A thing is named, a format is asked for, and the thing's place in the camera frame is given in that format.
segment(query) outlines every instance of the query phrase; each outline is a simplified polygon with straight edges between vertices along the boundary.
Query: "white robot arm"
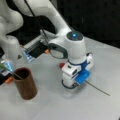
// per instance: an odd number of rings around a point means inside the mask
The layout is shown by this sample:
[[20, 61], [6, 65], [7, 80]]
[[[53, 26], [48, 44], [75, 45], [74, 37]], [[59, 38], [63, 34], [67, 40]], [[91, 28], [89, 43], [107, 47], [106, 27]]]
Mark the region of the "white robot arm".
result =
[[[32, 16], [24, 0], [13, 1], [23, 14]], [[45, 16], [53, 23], [56, 28], [57, 36], [63, 36], [71, 31], [69, 26], [49, 0], [27, 0], [27, 2], [36, 16]]]
[[10, 59], [15, 64], [23, 64], [26, 58], [21, 50], [17, 38], [7, 34], [19, 29], [23, 25], [22, 16], [10, 9], [6, 0], [0, 1], [0, 45], [5, 52], [4, 59]]
[[[13, 2], [23, 14], [32, 16], [25, 0], [13, 0]], [[56, 55], [57, 53], [62, 53], [63, 55], [61, 58], [68, 58], [68, 62], [65, 63], [62, 68], [62, 84], [64, 87], [71, 89], [74, 88], [76, 84], [82, 84], [89, 77], [89, 70], [93, 67], [93, 57], [92, 54], [86, 53], [86, 45], [83, 35], [80, 32], [72, 31], [70, 29], [49, 0], [27, 0], [27, 3], [36, 16], [47, 17], [56, 28], [56, 38], [49, 42], [48, 47], [51, 53], [56, 53]], [[6, 33], [7, 32], [5, 32], [4, 35], [0, 35], [0, 43], [2, 43], [1, 36], [6, 37]]]

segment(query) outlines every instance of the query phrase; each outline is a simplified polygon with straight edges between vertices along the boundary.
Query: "tabletop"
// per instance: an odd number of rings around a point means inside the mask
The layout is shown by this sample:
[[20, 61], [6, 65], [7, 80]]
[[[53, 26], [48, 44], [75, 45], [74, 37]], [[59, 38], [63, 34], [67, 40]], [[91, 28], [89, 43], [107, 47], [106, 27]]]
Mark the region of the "tabletop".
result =
[[84, 84], [67, 90], [62, 84], [60, 62], [42, 54], [31, 64], [38, 94], [23, 100], [14, 82], [0, 86], [0, 120], [119, 120], [120, 118], [120, 49], [85, 38], [95, 65], [90, 83], [109, 93], [107, 96]]

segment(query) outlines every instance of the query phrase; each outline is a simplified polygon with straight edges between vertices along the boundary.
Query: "blue block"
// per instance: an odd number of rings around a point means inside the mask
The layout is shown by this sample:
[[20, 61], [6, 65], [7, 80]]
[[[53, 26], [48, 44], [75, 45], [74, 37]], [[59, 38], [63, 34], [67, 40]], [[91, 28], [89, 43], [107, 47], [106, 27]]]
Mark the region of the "blue block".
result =
[[79, 73], [75, 80], [78, 84], [83, 84], [89, 76], [90, 72], [84, 69]]

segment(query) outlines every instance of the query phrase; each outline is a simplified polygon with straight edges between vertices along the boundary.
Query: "black cable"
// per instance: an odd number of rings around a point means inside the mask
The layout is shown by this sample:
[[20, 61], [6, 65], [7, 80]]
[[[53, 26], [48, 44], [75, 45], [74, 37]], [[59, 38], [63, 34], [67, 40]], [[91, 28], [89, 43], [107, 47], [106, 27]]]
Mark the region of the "black cable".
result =
[[30, 12], [32, 13], [33, 17], [35, 18], [36, 22], [38, 23], [39, 28], [42, 30], [43, 34], [45, 35], [46, 38], [48, 38], [47, 35], [46, 35], [46, 33], [45, 33], [45, 31], [44, 31], [44, 29], [43, 29], [43, 27], [40, 25], [40, 23], [39, 23], [39, 21], [38, 21], [36, 15], [34, 14], [32, 8], [31, 8], [30, 5], [28, 4], [27, 0], [24, 0], [24, 2], [25, 2], [26, 5], [28, 6]]

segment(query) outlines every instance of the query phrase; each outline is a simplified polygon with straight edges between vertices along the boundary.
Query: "cup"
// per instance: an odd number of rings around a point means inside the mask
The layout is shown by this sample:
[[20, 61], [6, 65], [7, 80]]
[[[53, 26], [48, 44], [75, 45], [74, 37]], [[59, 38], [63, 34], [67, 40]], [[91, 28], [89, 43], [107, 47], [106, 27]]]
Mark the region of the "cup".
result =
[[19, 68], [15, 70], [13, 77], [15, 85], [23, 99], [30, 100], [36, 96], [37, 88], [30, 69]]

